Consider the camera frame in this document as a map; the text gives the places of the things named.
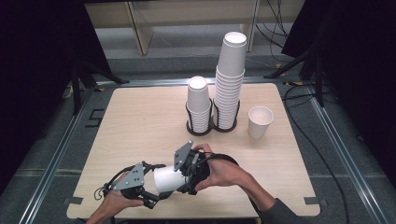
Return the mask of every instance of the white paper cup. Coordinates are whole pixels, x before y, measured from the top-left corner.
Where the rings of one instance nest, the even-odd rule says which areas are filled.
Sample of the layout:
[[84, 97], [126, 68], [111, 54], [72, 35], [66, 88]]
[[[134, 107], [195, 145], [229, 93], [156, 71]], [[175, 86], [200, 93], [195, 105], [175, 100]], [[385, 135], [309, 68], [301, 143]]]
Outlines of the white paper cup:
[[219, 113], [218, 110], [214, 110], [213, 113], [213, 122], [215, 123], [216, 126], [218, 126], [221, 129], [230, 129], [233, 127], [233, 123], [235, 121], [237, 113], [237, 105], [234, 109], [221, 109], [219, 107]]
[[220, 110], [230, 110], [238, 107], [239, 98], [233, 100], [222, 100], [215, 98], [216, 107]]
[[274, 120], [274, 113], [265, 106], [255, 106], [248, 111], [247, 132], [253, 139], [264, 136], [269, 125]]
[[210, 118], [209, 116], [202, 119], [188, 118], [189, 128], [191, 128], [191, 130], [195, 133], [204, 133], [208, 129], [209, 118]]
[[216, 79], [215, 84], [216, 84], [216, 88], [221, 87], [224, 90], [237, 91], [241, 89], [242, 81], [243, 80], [240, 80], [238, 82], [225, 82], [225, 81], [221, 81], [220, 79]]
[[192, 77], [189, 81], [187, 103], [195, 113], [205, 112], [210, 107], [209, 89], [204, 77]]
[[186, 177], [174, 166], [166, 166], [154, 170], [154, 184], [159, 193], [175, 191], [186, 183]]
[[216, 66], [216, 78], [221, 79], [222, 81], [227, 81], [227, 82], [235, 82], [235, 81], [239, 81], [239, 80], [243, 80], [244, 79], [244, 75], [245, 75], [245, 68], [242, 74], [239, 74], [238, 76], [227, 76], [225, 74], [222, 74], [219, 70], [219, 65]]
[[190, 112], [191, 115], [194, 115], [194, 116], [204, 116], [204, 115], [210, 113], [210, 105], [211, 105], [211, 102], [210, 102], [209, 99], [207, 99], [207, 101], [208, 101], [208, 103], [207, 103], [207, 104], [208, 104], [208, 107], [207, 107], [206, 110], [204, 110], [204, 111], [202, 111], [202, 112], [195, 112], [195, 111], [192, 111], [192, 110], [190, 109], [190, 105], [189, 105], [188, 102], [187, 102], [187, 109], [189, 110], [189, 112]]
[[239, 97], [240, 91], [241, 91], [241, 88], [224, 89], [219, 84], [216, 85], [216, 95], [217, 96], [220, 95], [220, 96], [230, 99], [230, 98], [234, 98], [234, 97]]
[[227, 77], [237, 77], [244, 73], [247, 37], [239, 32], [224, 36], [219, 56], [219, 71]]

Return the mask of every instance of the black cable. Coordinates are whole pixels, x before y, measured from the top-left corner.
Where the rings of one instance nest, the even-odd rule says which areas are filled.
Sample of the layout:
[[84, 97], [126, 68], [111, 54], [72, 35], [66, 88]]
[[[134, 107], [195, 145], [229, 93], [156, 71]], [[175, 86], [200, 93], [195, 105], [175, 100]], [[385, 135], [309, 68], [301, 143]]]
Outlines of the black cable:
[[283, 49], [283, 46], [282, 46], [282, 45], [278, 44], [277, 42], [275, 42], [275, 40], [271, 39], [271, 38], [268, 37], [265, 33], [263, 33], [262, 30], [260, 29], [260, 27], [259, 27], [257, 24], [256, 24], [256, 28], [257, 28], [257, 30], [262, 34], [262, 36], [263, 36], [266, 40], [268, 40], [269, 42], [271, 42], [271, 43], [273, 43], [273, 44], [275, 44], [275, 45], [277, 45], [278, 47], [280, 47], [280, 48]]
[[283, 61], [283, 60], [281, 60], [281, 59], [278, 59], [275, 55], [274, 55], [274, 53], [273, 53], [273, 40], [274, 40], [274, 35], [275, 35], [275, 33], [276, 33], [276, 27], [279, 27], [279, 29], [282, 31], [282, 32], [284, 32], [284, 33], [286, 33], [286, 31], [285, 31], [285, 29], [284, 29], [284, 27], [283, 27], [283, 22], [282, 22], [282, 13], [280, 12], [280, 5], [281, 5], [281, 1], [280, 0], [278, 0], [277, 1], [277, 14], [276, 14], [276, 12], [275, 12], [275, 10], [274, 10], [274, 8], [273, 8], [273, 6], [271, 5], [271, 3], [270, 3], [270, 1], [269, 0], [267, 0], [267, 3], [268, 3], [268, 6], [271, 8], [271, 11], [273, 12], [273, 14], [274, 14], [274, 17], [275, 17], [275, 19], [276, 19], [276, 23], [275, 23], [275, 26], [274, 26], [274, 30], [273, 31], [271, 31], [272, 32], [272, 35], [271, 35], [271, 38], [270, 38], [270, 51], [271, 51], [271, 56], [275, 59], [275, 60], [277, 60], [277, 61], [280, 61], [280, 62], [282, 62], [282, 63], [290, 63], [290, 62], [287, 62], [287, 61]]
[[[267, 25], [265, 25], [265, 23], [263, 23], [262, 26], [264, 26], [264, 28], [265, 28], [267, 31], [269, 31], [269, 32], [271, 32], [271, 33], [273, 32], [272, 30], [270, 30], [270, 28], [267, 27]], [[286, 31], [283, 31], [283, 32], [284, 32], [284, 34], [280, 34], [280, 33], [277, 33], [277, 32], [274, 32], [274, 34], [275, 34], [275, 35], [285, 36], [285, 37], [287, 38], [289, 35], [286, 33]]]
[[87, 223], [87, 220], [85, 220], [85, 219], [83, 219], [83, 218], [81, 218], [81, 217], [78, 217], [77, 219], [80, 220], [80, 221], [82, 221], [83, 223]]
[[[297, 88], [297, 87], [301, 87], [301, 86], [294, 86], [291, 87], [290, 89], [288, 89], [285, 93], [284, 99], [288, 99], [288, 93]], [[344, 208], [345, 208], [345, 212], [346, 212], [346, 224], [349, 223], [349, 213], [347, 210], [347, 199], [345, 196], [345, 193], [343, 191], [343, 189], [341, 188], [340, 183], [338, 182], [338, 179], [335, 177], [334, 173], [332, 172], [332, 169], [330, 168], [329, 164], [326, 162], [326, 160], [324, 159], [323, 155], [320, 153], [320, 151], [318, 150], [317, 146], [312, 142], [312, 140], [308, 137], [308, 135], [301, 129], [301, 127], [297, 124], [296, 120], [294, 119], [294, 117], [292, 116], [292, 114], [290, 113], [290, 110], [288, 108], [288, 104], [287, 101], [285, 100], [285, 108], [286, 111], [288, 112], [290, 119], [293, 121], [293, 123], [296, 125], [297, 129], [303, 134], [303, 136], [306, 138], [306, 140], [308, 140], [308, 142], [311, 144], [311, 146], [315, 149], [315, 151], [318, 153], [318, 155], [320, 156], [321, 160], [323, 161], [324, 165], [326, 166], [326, 168], [328, 169], [330, 175], [332, 176], [335, 184], [337, 185], [337, 188], [340, 191], [341, 197], [343, 199], [343, 204], [344, 204]]]
[[304, 104], [306, 104], [307, 102], [309, 102], [311, 99], [312, 99], [312, 97], [309, 97], [307, 100], [303, 101], [302, 103], [299, 103], [299, 104], [297, 104], [297, 105], [289, 106], [289, 109], [292, 108], [292, 107], [298, 106], [298, 105], [304, 105]]

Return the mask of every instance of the cup rim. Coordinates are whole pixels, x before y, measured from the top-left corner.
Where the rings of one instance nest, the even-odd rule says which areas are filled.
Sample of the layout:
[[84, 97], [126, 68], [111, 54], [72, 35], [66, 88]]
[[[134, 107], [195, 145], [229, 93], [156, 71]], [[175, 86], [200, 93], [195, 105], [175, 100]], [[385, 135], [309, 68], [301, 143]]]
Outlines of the cup rim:
[[192, 114], [194, 114], [194, 115], [203, 115], [203, 114], [205, 114], [205, 113], [208, 113], [208, 111], [210, 110], [210, 106], [211, 106], [211, 104], [209, 104], [209, 107], [208, 107], [205, 111], [203, 111], [203, 112], [196, 112], [196, 111], [193, 111], [193, 110], [191, 110], [191, 109], [189, 108], [189, 102], [186, 103], [187, 109], [189, 110], [190, 113], [192, 113]]
[[235, 96], [239, 96], [240, 93], [241, 91], [239, 88], [236, 88], [235, 90], [227, 90], [227, 89], [223, 89], [221, 86], [216, 87], [216, 94], [221, 95], [223, 97], [235, 97]]
[[222, 73], [220, 72], [220, 70], [219, 70], [219, 65], [216, 65], [216, 72], [219, 73], [222, 77], [229, 78], [229, 79], [238, 79], [238, 78], [241, 78], [241, 77], [243, 77], [243, 76], [245, 75], [246, 71], [247, 71], [246, 68], [244, 68], [244, 72], [243, 72], [241, 75], [238, 75], [238, 76], [236, 76], [236, 77], [228, 77], [228, 76], [222, 74]]
[[[230, 35], [238, 35], [238, 36], [242, 37], [242, 41], [232, 42], [227, 38]], [[225, 34], [225, 36], [223, 38], [223, 42], [230, 47], [244, 47], [248, 42], [248, 38], [240, 32], [229, 32], [229, 33]]]
[[224, 80], [222, 77], [219, 77], [219, 75], [216, 75], [215, 83], [220, 83], [220, 85], [223, 86], [238, 86], [242, 85], [244, 82], [243, 78], [240, 79], [235, 79], [235, 80]]
[[240, 88], [242, 86], [243, 82], [244, 82], [243, 79], [238, 80], [238, 81], [231, 81], [231, 82], [224, 81], [216, 76], [215, 85], [221, 86], [222, 88], [225, 88], [225, 89], [230, 89], [230, 88], [234, 89], [234, 88]]
[[[253, 120], [250, 118], [250, 112], [253, 111], [254, 109], [258, 109], [258, 108], [264, 108], [264, 109], [266, 109], [267, 111], [269, 111], [269, 112], [271, 113], [271, 118], [270, 118], [269, 121], [267, 121], [267, 122], [265, 122], [265, 123], [258, 123], [258, 122], [253, 121]], [[257, 124], [257, 125], [264, 126], [264, 125], [268, 125], [268, 124], [270, 124], [270, 123], [272, 123], [272, 122], [274, 121], [274, 112], [273, 112], [270, 108], [268, 108], [267, 106], [264, 106], [264, 105], [256, 105], [256, 106], [253, 106], [253, 107], [251, 107], [251, 108], [249, 109], [249, 111], [248, 111], [248, 113], [247, 113], [247, 117], [248, 117], [248, 119], [251, 120], [253, 123], [255, 123], [255, 124]]]
[[239, 94], [236, 95], [221, 95], [221, 94], [216, 94], [215, 99], [217, 99], [217, 105], [219, 103], [221, 104], [232, 104], [232, 103], [237, 103], [239, 101]]
[[227, 103], [227, 102], [221, 101], [219, 98], [215, 98], [215, 104], [216, 104], [217, 107], [219, 107], [219, 105], [231, 105], [231, 106], [235, 105], [235, 106], [237, 106], [238, 102], [239, 102], [239, 98], [238, 98], [237, 101], [236, 101], [236, 98], [235, 98], [235, 103], [234, 104], [233, 104], [233, 102]]
[[[199, 88], [199, 89], [196, 89], [196, 88], [192, 87], [192, 86], [190, 85], [190, 83], [191, 83], [191, 81], [194, 80], [194, 79], [201, 79], [201, 80], [203, 80], [203, 81], [205, 82], [205, 85], [204, 85], [202, 88]], [[200, 76], [191, 77], [190, 80], [189, 80], [188, 86], [189, 86], [189, 89], [192, 90], [192, 91], [204, 91], [204, 90], [207, 88], [207, 81], [206, 81], [206, 79], [205, 79], [204, 77], [200, 77]]]

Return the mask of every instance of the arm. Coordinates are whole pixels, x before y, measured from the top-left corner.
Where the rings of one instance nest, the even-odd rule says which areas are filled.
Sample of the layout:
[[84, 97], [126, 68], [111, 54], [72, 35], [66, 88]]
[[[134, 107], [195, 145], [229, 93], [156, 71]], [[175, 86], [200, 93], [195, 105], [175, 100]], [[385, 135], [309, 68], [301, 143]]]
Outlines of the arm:
[[[208, 144], [197, 145], [193, 150], [203, 150], [206, 156], [213, 153]], [[209, 160], [210, 175], [195, 187], [199, 191], [211, 186], [239, 186], [260, 209], [260, 217], [265, 223], [309, 223], [296, 216], [285, 204], [268, 193], [257, 180], [241, 167], [225, 160]]]
[[[119, 179], [124, 178], [128, 172], [124, 173]], [[111, 190], [102, 201], [99, 208], [88, 219], [88, 224], [103, 224], [111, 217], [127, 207], [137, 207], [143, 205], [141, 200], [130, 200], [122, 196], [120, 191]]]

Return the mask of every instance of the black wire cup holder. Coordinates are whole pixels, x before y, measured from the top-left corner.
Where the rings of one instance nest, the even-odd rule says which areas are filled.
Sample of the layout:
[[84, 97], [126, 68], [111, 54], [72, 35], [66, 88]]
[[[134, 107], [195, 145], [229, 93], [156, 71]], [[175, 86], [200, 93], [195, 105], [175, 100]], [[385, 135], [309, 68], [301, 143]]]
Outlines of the black wire cup holder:
[[190, 134], [195, 135], [195, 136], [204, 136], [204, 135], [210, 133], [210, 131], [212, 131], [213, 101], [212, 101], [212, 99], [209, 99], [209, 101], [210, 101], [209, 120], [207, 121], [207, 130], [204, 131], [203, 133], [197, 133], [197, 132], [194, 131], [194, 124], [192, 122], [191, 113], [190, 113], [190, 110], [187, 108], [187, 102], [186, 102], [186, 110], [187, 110], [187, 113], [189, 114], [189, 120], [187, 120], [186, 126], [187, 126], [187, 131], [189, 131]]
[[221, 128], [219, 128], [219, 108], [216, 106], [215, 100], [213, 100], [213, 105], [214, 105], [214, 107], [215, 107], [215, 110], [216, 110], [216, 112], [217, 112], [216, 114], [217, 114], [218, 117], [217, 117], [217, 119], [216, 119], [216, 123], [214, 122], [214, 119], [213, 119], [213, 118], [211, 119], [212, 128], [213, 128], [214, 130], [220, 132], [220, 133], [229, 133], [229, 132], [231, 132], [233, 129], [235, 129], [236, 123], [237, 123], [236, 118], [238, 117], [239, 106], [241, 105], [241, 101], [240, 101], [240, 100], [238, 101], [238, 107], [236, 108], [235, 118], [233, 119], [233, 126], [232, 126], [231, 128], [229, 128], [229, 129], [221, 129]]

